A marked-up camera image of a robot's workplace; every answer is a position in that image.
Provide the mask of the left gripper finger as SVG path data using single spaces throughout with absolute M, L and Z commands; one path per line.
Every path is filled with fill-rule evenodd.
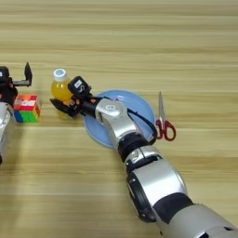
M 33 73 L 29 63 L 26 63 L 24 70 L 25 79 L 31 81 L 33 79 Z

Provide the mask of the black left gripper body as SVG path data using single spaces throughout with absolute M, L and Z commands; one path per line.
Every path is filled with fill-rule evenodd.
M 29 80 L 0 83 L 0 102 L 5 102 L 10 106 L 13 106 L 15 99 L 18 96 L 17 87 L 31 85 L 32 82 Z

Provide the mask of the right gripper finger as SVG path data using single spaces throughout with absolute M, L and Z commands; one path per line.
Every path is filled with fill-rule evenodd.
M 72 101 L 64 103 L 59 99 L 50 99 L 50 102 L 58 111 L 63 112 L 70 117 L 74 117 L 74 103 Z

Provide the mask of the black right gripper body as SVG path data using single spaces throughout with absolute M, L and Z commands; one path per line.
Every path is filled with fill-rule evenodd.
M 84 99 L 77 99 L 72 97 L 73 104 L 70 106 L 70 116 L 75 117 L 77 114 L 83 116 L 89 115 L 96 117 L 96 107 L 101 101 L 99 97 L 87 97 Z

